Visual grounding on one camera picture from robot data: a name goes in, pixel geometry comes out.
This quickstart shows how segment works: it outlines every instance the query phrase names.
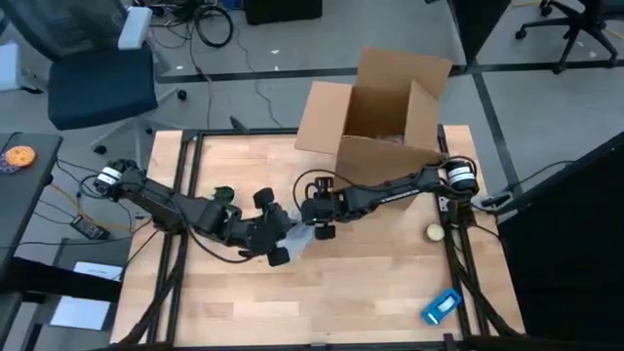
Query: wooden tabletop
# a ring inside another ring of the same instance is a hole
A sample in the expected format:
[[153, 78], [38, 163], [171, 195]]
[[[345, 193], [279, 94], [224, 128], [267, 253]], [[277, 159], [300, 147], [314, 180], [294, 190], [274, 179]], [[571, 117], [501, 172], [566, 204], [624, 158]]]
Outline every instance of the wooden tabletop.
[[[467, 126], [445, 129], [451, 154], [477, 158]], [[181, 132], [158, 133], [148, 176], [173, 183], [180, 136]], [[216, 186], [229, 185], [236, 190], [234, 205], [244, 216], [255, 216], [253, 194], [271, 186], [276, 201], [294, 214], [296, 177], [313, 168], [333, 170], [332, 156], [295, 150], [294, 139], [207, 137], [197, 195], [209, 197]], [[186, 170], [192, 153], [191, 148]], [[480, 175], [479, 182], [485, 191]], [[298, 193], [302, 198], [302, 189]], [[337, 225], [334, 240], [314, 241], [301, 257], [279, 267], [270, 267], [265, 257], [245, 264], [223, 263], [190, 242], [175, 344], [438, 341], [445, 332], [459, 339], [455, 315], [437, 327], [427, 326], [418, 316], [432, 298], [451, 287], [443, 244], [427, 242], [423, 234], [427, 225], [438, 221], [433, 195], [421, 194], [406, 211], [380, 207], [362, 220]], [[477, 221], [496, 230], [492, 217], [477, 214]], [[131, 252], [151, 231], [144, 228], [136, 234]], [[524, 327], [499, 242], [479, 228], [470, 228], [469, 236], [484, 294], [521, 332]], [[220, 254], [237, 256], [235, 249], [204, 241]], [[112, 341], [126, 335], [151, 300], [162, 242], [162, 235], [155, 238], [128, 269]], [[466, 304], [476, 332], [469, 297]], [[166, 321], [167, 312], [163, 314]], [[161, 324], [162, 332], [166, 323]]]

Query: blue object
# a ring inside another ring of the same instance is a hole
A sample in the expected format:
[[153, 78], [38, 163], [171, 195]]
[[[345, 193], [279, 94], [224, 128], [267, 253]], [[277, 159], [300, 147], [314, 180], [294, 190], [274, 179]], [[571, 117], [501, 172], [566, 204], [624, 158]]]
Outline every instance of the blue object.
[[223, 4], [227, 10], [243, 9], [243, 0], [221, 0], [221, 4]]
[[158, 107], [149, 45], [85, 52], [53, 62], [48, 114], [59, 130], [99, 126]]
[[459, 293], [453, 289], [447, 289], [420, 312], [420, 317], [422, 317], [428, 325], [437, 326], [460, 303], [461, 296]]

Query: concrete floor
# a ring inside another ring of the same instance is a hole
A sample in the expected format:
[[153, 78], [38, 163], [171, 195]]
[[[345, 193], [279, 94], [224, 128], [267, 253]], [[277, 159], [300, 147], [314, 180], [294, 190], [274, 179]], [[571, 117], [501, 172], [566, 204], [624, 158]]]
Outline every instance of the concrete floor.
[[[555, 11], [551, 17], [560, 15]], [[233, 18], [241, 30], [240, 41], [250, 52], [250, 64], [254, 70], [352, 67], [357, 64], [361, 49], [366, 46], [436, 55], [458, 64], [465, 62], [449, 7], [444, 1], [430, 6], [425, 6], [423, 1], [405, 0], [326, 1], [324, 15], [320, 19], [260, 26], [247, 25], [242, 13], [233, 13]], [[521, 23], [539, 18], [534, 7], [508, 9], [480, 52], [479, 62], [557, 60], [565, 45], [562, 28], [530, 29], [528, 37], [522, 42], [514, 39]], [[218, 38], [223, 34], [222, 25], [221, 19], [215, 19], [207, 20], [203, 27], [212, 38]], [[610, 22], [609, 28], [624, 31], [621, 23], [617, 22]], [[163, 29], [155, 29], [154, 34], [166, 45], [180, 41]], [[623, 40], [615, 36], [609, 38], [624, 52]], [[23, 43], [10, 25], [0, 37], [0, 42], [9, 40]], [[24, 64], [45, 78], [50, 63], [27, 45], [23, 48]], [[190, 63], [188, 43], [179, 49], [159, 48], [158, 51], [173, 68], [166, 73], [167, 76], [195, 73]], [[244, 52], [234, 41], [220, 50], [195, 41], [193, 53], [199, 65], [209, 73], [250, 71]], [[583, 35], [570, 56], [570, 60], [606, 58], [606, 51], [592, 38]], [[353, 76], [344, 76], [320, 80], [353, 82], [354, 79]], [[568, 70], [559, 76], [550, 71], [486, 73], [484, 79], [511, 161], [520, 178], [549, 163], [576, 159], [624, 128], [622, 102], [618, 95], [624, 84], [623, 68]], [[259, 87], [271, 99], [275, 118], [286, 127], [295, 127], [300, 121], [312, 81], [309, 78], [270, 79], [260, 81]], [[164, 91], [171, 86], [161, 85], [158, 89]], [[249, 127], [276, 127], [269, 118], [266, 101], [254, 91], [254, 81], [213, 83], [211, 94], [205, 82], [175, 86], [188, 92], [188, 101], [167, 101], [156, 111], [155, 120], [185, 129], [205, 129], [211, 98], [211, 128], [229, 128], [228, 117], [231, 115]], [[467, 124], [471, 127], [487, 188], [494, 192], [504, 187], [507, 179], [473, 78], [450, 78], [441, 106], [441, 123]], [[0, 94], [0, 108], [0, 132], [61, 134], [64, 143], [60, 158], [95, 169], [106, 162], [86, 146], [115, 125], [59, 132], [47, 118], [45, 95], [32, 96], [24, 92]], [[111, 150], [107, 157], [129, 155], [131, 150], [127, 146], [132, 145], [129, 136], [119, 136], [116, 144], [120, 147]], [[80, 170], [68, 169], [77, 176], [86, 175]], [[537, 177], [526, 188], [547, 175]], [[72, 192], [76, 189], [73, 180], [59, 170], [55, 170], [55, 183]], [[54, 191], [47, 189], [42, 198], [70, 210], [69, 204]], [[102, 222], [127, 222], [123, 210], [113, 204], [88, 202], [86, 210], [97, 214], [97, 219]], [[68, 219], [63, 217], [64, 214], [43, 206], [37, 211], [57, 219]], [[123, 235], [127, 234], [121, 231], [115, 233], [117, 237]], [[67, 226], [50, 224], [34, 216], [23, 240], [53, 242], [61, 238], [79, 239], [81, 236]], [[28, 246], [19, 248], [18, 255], [50, 263], [57, 250], [54, 247]], [[127, 253], [111, 254], [118, 255], [123, 262]], [[20, 350], [33, 313], [34, 306], [24, 304], [5, 350]], [[103, 346], [106, 331], [96, 334], [100, 337], [94, 337], [93, 332], [47, 328], [41, 338], [49, 341], [49, 345], [58, 347], [48, 346], [46, 350], [72, 351]], [[43, 343], [40, 342], [38, 350], [43, 350]]]

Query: open cardboard box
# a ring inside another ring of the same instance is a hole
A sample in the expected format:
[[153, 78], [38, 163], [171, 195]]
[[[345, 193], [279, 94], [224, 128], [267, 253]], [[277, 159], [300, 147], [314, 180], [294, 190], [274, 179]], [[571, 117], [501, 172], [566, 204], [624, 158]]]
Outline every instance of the open cardboard box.
[[[365, 185], [439, 162], [438, 98], [451, 66], [445, 58], [364, 49], [355, 85], [312, 83], [295, 148], [336, 155], [335, 171]], [[403, 143], [388, 140], [396, 136]]]

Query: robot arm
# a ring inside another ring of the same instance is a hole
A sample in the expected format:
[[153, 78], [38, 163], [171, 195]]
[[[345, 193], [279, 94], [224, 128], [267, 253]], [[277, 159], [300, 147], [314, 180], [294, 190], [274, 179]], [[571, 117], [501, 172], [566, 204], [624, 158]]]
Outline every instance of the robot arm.
[[286, 211], [273, 202], [273, 191], [264, 188], [253, 195], [262, 215], [242, 219], [239, 208], [206, 198], [190, 198], [149, 179], [134, 161], [108, 163], [94, 181], [102, 196], [113, 201], [128, 199], [142, 207], [157, 227], [167, 233], [183, 233], [186, 223], [199, 235], [228, 247], [238, 247], [244, 257], [268, 254], [269, 264], [288, 262], [276, 243], [292, 224]]
[[[303, 202], [302, 221], [306, 225], [321, 225], [315, 231], [317, 239], [331, 239], [335, 236], [334, 227], [330, 226], [332, 222], [360, 219], [379, 205], [421, 192], [470, 201], [479, 191], [474, 166], [465, 162], [446, 162], [444, 165], [448, 180], [440, 178], [441, 166], [427, 166], [418, 173], [375, 186], [351, 184], [340, 190], [333, 190], [333, 178], [317, 177], [306, 186], [306, 189], [313, 187], [317, 191]], [[103, 197], [112, 201], [128, 199], [139, 205], [152, 214], [156, 226], [167, 233], [185, 233], [188, 226], [197, 234], [222, 245], [242, 249], [239, 254], [243, 257], [266, 254], [271, 266], [290, 261], [284, 239], [293, 224], [287, 212], [273, 201], [271, 188], [253, 195], [255, 206], [262, 209], [262, 215], [242, 219], [242, 212], [237, 207], [217, 200], [189, 198], [149, 179], [134, 161], [110, 162], [97, 176], [94, 185]]]
[[379, 205], [422, 192], [460, 202], [470, 201], [479, 192], [473, 166], [465, 162], [448, 162], [448, 181], [440, 178], [439, 168], [424, 167], [418, 173], [375, 186], [351, 184], [340, 190], [333, 190], [332, 177], [317, 177], [306, 186], [306, 189], [315, 188], [316, 191], [301, 204], [302, 220], [308, 225], [321, 225], [316, 231], [318, 239], [330, 239], [335, 236], [330, 223], [360, 219]]

